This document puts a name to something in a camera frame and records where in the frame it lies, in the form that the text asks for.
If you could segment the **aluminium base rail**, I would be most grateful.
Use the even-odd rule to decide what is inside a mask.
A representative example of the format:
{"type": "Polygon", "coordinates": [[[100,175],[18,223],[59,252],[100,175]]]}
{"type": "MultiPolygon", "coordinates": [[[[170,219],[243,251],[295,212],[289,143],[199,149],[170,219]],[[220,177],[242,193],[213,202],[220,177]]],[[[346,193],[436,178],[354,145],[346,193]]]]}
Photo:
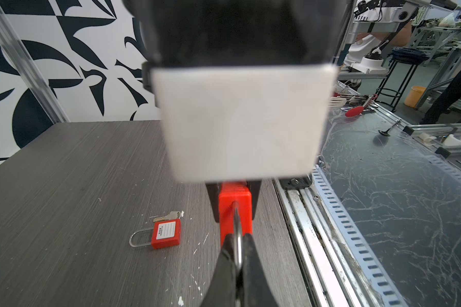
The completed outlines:
{"type": "Polygon", "coordinates": [[[310,189],[275,190],[313,306],[368,306],[347,261],[339,254],[331,231],[310,189]]]}

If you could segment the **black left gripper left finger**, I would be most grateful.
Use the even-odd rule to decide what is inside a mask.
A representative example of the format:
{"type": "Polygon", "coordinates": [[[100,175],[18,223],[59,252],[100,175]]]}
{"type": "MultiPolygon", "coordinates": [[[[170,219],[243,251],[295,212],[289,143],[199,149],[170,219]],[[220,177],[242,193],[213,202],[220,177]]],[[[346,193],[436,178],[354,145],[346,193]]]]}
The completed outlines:
{"type": "Polygon", "coordinates": [[[201,307],[236,305],[237,277],[233,242],[232,234],[225,236],[209,288],[201,303],[201,307]]]}

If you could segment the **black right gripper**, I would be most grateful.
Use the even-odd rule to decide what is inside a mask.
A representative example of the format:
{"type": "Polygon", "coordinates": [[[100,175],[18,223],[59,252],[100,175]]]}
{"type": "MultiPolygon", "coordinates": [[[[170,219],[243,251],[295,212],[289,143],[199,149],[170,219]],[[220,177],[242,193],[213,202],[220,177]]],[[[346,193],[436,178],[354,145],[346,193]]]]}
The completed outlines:
{"type": "Polygon", "coordinates": [[[347,1],[125,1],[153,71],[331,70],[347,1]]]}

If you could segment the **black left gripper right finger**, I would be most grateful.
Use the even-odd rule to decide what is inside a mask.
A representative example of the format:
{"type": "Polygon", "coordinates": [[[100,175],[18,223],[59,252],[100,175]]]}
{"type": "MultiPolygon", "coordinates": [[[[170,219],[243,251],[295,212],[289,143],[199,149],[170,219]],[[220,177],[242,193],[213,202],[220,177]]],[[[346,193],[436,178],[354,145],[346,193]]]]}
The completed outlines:
{"type": "Polygon", "coordinates": [[[278,306],[267,282],[257,248],[251,234],[243,238],[243,262],[239,299],[241,306],[278,306]]]}

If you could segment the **red padlock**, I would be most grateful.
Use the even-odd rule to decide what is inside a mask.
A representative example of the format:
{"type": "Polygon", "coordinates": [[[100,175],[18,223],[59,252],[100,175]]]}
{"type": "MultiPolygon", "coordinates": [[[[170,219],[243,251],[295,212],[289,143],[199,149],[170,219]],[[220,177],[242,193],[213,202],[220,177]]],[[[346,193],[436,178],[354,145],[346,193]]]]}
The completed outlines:
{"type": "Polygon", "coordinates": [[[243,238],[253,234],[252,193],[246,181],[224,182],[218,194],[218,217],[220,227],[220,243],[231,235],[236,270],[241,271],[244,260],[243,238]]]}
{"type": "Polygon", "coordinates": [[[129,238],[129,245],[132,248],[162,249],[178,246],[180,243],[181,220],[179,218],[155,222],[152,228],[137,230],[129,238]],[[150,240],[144,243],[135,243],[134,238],[142,234],[149,234],[150,240]]]}

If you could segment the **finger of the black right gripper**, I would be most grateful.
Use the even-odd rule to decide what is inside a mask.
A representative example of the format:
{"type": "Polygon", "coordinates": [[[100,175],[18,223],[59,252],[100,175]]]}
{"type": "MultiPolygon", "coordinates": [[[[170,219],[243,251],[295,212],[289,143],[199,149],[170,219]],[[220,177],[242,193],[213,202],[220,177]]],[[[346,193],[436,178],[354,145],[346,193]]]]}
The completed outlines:
{"type": "Polygon", "coordinates": [[[261,190],[262,180],[251,180],[249,182],[249,191],[252,196],[252,219],[254,220],[257,211],[257,204],[261,190]]]}
{"type": "Polygon", "coordinates": [[[220,221],[218,199],[220,194],[220,183],[205,183],[207,194],[209,196],[213,217],[216,223],[220,221]]]}

